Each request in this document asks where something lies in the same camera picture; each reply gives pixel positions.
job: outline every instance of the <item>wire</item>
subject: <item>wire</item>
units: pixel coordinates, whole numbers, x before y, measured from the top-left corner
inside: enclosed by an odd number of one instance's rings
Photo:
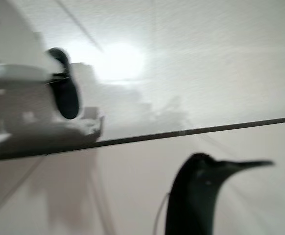
[[[102,46],[88,33],[87,29],[79,22],[77,17],[60,1],[54,0],[73,20],[73,22],[80,28],[80,30],[85,34],[86,38],[93,44],[100,52],[104,53]]]
[[[155,218],[155,220],[154,220],[153,233],[152,233],[153,235],[156,235],[156,234],[157,234],[160,214],[161,214],[161,211],[162,211],[162,209],[163,209],[164,203],[166,202],[166,200],[168,199],[169,196],[170,196],[170,192],[168,192],[166,195],[164,195],[164,197],[163,197],[163,199],[162,199],[161,205],[160,205],[160,207],[159,207],[159,209],[158,209],[156,218]]]

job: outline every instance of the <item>white wall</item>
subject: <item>white wall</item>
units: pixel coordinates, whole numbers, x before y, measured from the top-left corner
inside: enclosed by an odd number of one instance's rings
[[[276,163],[224,185],[214,234],[285,234],[284,123],[0,162],[0,235],[150,235],[179,167],[199,151]]]
[[[100,53],[55,1],[12,2],[48,47],[96,67]],[[103,139],[285,117],[285,1],[61,2],[103,49],[122,41],[145,56],[130,80],[77,78],[85,105],[106,113]]]

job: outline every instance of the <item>textured ceiling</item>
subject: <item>textured ceiling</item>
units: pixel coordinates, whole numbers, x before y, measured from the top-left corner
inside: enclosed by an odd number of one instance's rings
[[[84,63],[75,77],[106,116],[103,139],[285,117],[285,2],[12,2],[47,48]]]

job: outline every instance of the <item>bright light spot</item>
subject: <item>bright light spot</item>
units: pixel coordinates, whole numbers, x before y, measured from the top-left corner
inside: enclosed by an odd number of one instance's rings
[[[136,78],[143,70],[144,55],[126,43],[107,46],[94,63],[98,78],[103,81]]]

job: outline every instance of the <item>black oval object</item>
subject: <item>black oval object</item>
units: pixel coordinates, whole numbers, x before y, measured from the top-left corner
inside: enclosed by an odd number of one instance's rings
[[[56,106],[61,115],[74,119],[79,112],[79,100],[76,86],[71,77],[69,58],[60,48],[51,48],[48,53],[63,67],[63,72],[54,74],[49,85],[52,89]]]

